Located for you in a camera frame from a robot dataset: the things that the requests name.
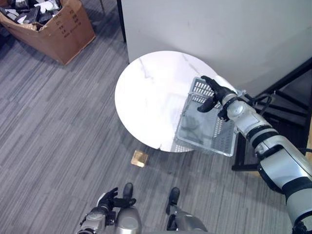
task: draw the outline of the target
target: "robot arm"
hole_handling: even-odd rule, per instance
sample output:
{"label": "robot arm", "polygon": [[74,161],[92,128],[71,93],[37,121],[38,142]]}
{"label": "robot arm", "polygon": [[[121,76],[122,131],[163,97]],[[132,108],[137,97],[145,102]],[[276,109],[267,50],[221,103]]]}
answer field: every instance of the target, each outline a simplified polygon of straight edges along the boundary
{"label": "robot arm", "polygon": [[218,85],[211,78],[202,77],[223,106],[219,117],[232,120],[240,133],[255,148],[261,160],[258,171],[268,186],[286,197],[286,207],[294,227],[312,217],[312,166],[297,148],[236,93]]}

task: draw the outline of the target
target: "black metal table base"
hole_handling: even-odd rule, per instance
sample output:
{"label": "black metal table base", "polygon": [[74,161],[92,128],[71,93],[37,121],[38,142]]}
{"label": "black metal table base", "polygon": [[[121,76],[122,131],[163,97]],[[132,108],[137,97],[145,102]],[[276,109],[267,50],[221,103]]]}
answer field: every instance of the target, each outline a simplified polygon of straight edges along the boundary
{"label": "black metal table base", "polygon": [[[295,122],[291,122],[287,119],[281,118],[279,116],[273,115],[273,114],[268,113],[268,112],[265,112],[263,115],[263,117],[268,122],[270,122],[270,119],[272,119],[274,121],[279,122],[278,125],[284,124],[286,127],[281,127],[281,130],[284,131],[284,136],[286,136],[290,141],[292,141],[292,143],[296,147],[302,147],[302,148],[305,148],[305,146],[307,145],[307,142],[308,142],[308,138],[309,138],[310,121],[311,121],[311,115],[312,115],[312,105],[311,105],[311,103],[312,103],[312,86],[311,86],[310,105],[309,106],[307,106],[306,104],[294,99],[293,97],[279,91],[279,89],[283,88],[284,86],[286,86],[290,82],[294,81],[295,79],[297,79],[298,77],[300,77],[301,75],[303,75],[304,73],[309,71],[310,69],[312,69],[312,58],[307,60],[301,66],[299,66],[298,68],[296,68],[295,70],[290,72],[288,75],[286,75],[280,81],[278,81],[277,83],[275,83],[274,85],[272,85],[271,87],[269,87],[268,89],[266,89],[264,92],[261,93],[261,94],[276,93],[280,97],[282,97],[285,100],[297,105],[298,107],[302,108],[306,112],[306,113],[303,113],[301,111],[297,112],[297,111],[290,110],[290,109],[284,108],[284,107],[279,107],[276,105],[270,105],[269,106],[273,109],[280,110],[280,111],[285,112],[285,113],[305,117],[306,118],[305,126],[302,126],[302,125],[295,123]],[[291,136],[293,135],[293,133],[290,133],[290,132],[291,131],[294,132],[294,128],[296,128],[297,131],[296,131],[296,134],[293,137],[293,139],[291,139]],[[242,136],[242,134],[239,134],[238,141],[237,141],[237,150],[236,150],[236,155],[235,155],[235,163],[232,166],[233,171],[257,171],[258,164],[245,164],[245,154],[246,154],[246,140]]]}

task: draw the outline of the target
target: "small wooden cube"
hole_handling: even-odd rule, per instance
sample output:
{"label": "small wooden cube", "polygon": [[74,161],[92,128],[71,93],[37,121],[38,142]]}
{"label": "small wooden cube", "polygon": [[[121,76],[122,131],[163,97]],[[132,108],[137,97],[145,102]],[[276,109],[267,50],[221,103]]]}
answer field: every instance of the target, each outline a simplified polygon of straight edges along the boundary
{"label": "small wooden cube", "polygon": [[147,158],[148,158],[148,154],[140,150],[135,150],[131,159],[131,164],[136,165],[138,167],[145,167]]}

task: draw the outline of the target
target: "black cable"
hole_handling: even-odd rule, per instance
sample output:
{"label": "black cable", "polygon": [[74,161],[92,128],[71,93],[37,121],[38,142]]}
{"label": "black cable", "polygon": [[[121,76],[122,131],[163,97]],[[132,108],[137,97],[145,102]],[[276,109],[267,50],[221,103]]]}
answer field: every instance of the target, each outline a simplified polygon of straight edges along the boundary
{"label": "black cable", "polygon": [[308,149],[308,148],[298,148],[298,150],[303,154],[305,154],[306,152],[312,153],[312,149]]}
{"label": "black cable", "polygon": [[272,102],[272,96],[270,94],[261,94],[256,97],[251,97],[249,94],[245,94],[244,96],[245,98],[249,100],[247,104],[249,104],[252,107],[256,106],[257,102],[262,101],[263,99],[267,98],[267,101],[265,105],[263,106],[263,108],[261,109],[259,115],[263,115],[266,109],[269,107],[270,103]]}

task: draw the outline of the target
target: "black metal frame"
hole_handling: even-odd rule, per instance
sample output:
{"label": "black metal frame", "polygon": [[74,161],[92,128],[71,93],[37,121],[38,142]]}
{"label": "black metal frame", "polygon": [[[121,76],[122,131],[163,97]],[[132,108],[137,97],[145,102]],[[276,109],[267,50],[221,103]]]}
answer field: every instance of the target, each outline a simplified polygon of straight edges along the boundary
{"label": "black metal frame", "polygon": [[[290,72],[288,75],[286,75],[284,78],[273,84],[271,87],[268,89],[264,90],[261,94],[277,94],[280,97],[286,99],[287,101],[290,101],[291,103],[301,107],[303,110],[307,111],[308,113],[303,113],[303,112],[298,112],[298,111],[293,111],[285,107],[280,107],[276,105],[269,105],[270,108],[280,110],[286,113],[290,113],[293,115],[298,115],[301,117],[306,118],[306,123],[305,126],[302,126],[298,123],[291,122],[287,119],[284,119],[282,117],[273,115],[271,113],[265,112],[263,114],[264,118],[272,118],[276,119],[280,122],[284,122],[287,124],[294,125],[298,128],[304,128],[304,140],[305,140],[305,145],[307,145],[308,138],[309,138],[309,131],[310,131],[310,121],[312,117],[312,86],[311,86],[311,94],[310,94],[310,105],[307,106],[306,104],[294,99],[293,97],[279,91],[279,89],[283,88],[287,84],[291,83],[301,75],[305,74],[307,71],[312,69],[312,58],[304,62],[302,65],[300,65],[298,68]],[[259,105],[265,105],[264,102],[259,102]],[[237,150],[236,150],[236,156],[235,156],[235,163],[232,166],[233,171],[257,171],[258,164],[245,164],[245,151],[246,151],[246,140],[243,137],[242,134],[238,135],[238,141],[237,141]]]}
{"label": "black metal frame", "polygon": [[121,26],[121,30],[122,30],[123,41],[127,42],[127,40],[126,40],[125,23],[124,23],[124,20],[123,20],[123,12],[122,12],[121,0],[117,0],[117,8],[118,8],[118,13],[119,13],[119,21],[120,21],[120,26]]}

